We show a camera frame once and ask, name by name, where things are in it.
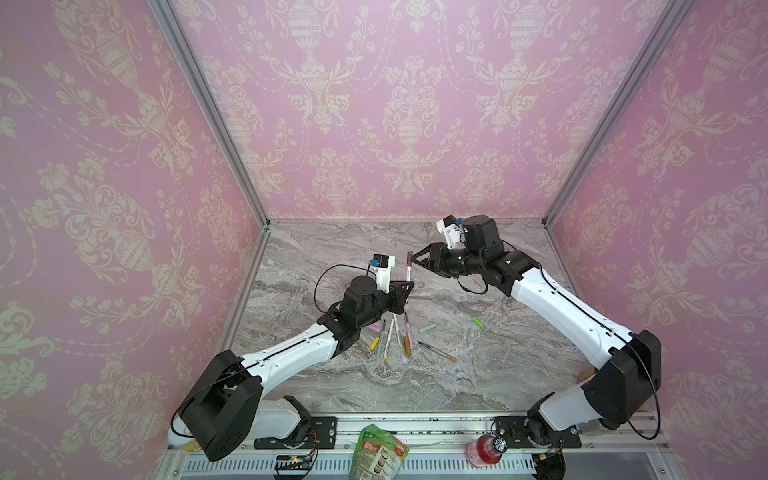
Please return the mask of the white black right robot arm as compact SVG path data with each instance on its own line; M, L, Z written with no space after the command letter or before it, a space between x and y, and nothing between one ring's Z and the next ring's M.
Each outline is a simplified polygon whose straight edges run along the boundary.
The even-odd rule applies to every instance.
M487 286L531 308L570 340L595 373L540 399L527 412L532 443L550 446L573 426L601 421L615 429L631 421L661 387L661 342L608 319L561 287L521 250L504 247L451 249L432 243L411 257L414 264L445 278L479 275Z

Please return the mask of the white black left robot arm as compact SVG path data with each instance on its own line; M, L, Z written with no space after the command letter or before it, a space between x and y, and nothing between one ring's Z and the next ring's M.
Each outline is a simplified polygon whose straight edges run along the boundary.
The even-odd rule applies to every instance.
M343 298L307 330L255 353L218 353L173 413L169 445L196 443L215 462L247 442L306 443L312 425L307 409L291 396L270 400L268 394L304 370L341 355L385 314L403 314L414 287L402 280L381 288L373 278L357 276Z

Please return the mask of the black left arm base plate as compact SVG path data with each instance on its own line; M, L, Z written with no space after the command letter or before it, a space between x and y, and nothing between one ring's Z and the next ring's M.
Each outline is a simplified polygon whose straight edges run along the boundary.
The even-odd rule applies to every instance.
M331 450L336 444L337 426L338 418L335 416L312 417L301 420L287 438L257 439L253 447L256 450Z

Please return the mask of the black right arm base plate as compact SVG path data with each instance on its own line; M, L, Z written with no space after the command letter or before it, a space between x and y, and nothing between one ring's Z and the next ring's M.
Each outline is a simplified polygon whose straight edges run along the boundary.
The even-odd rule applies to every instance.
M571 427L554 431L548 425L526 415L497 416L491 432L501 437L509 449L579 449L582 442L578 431Z

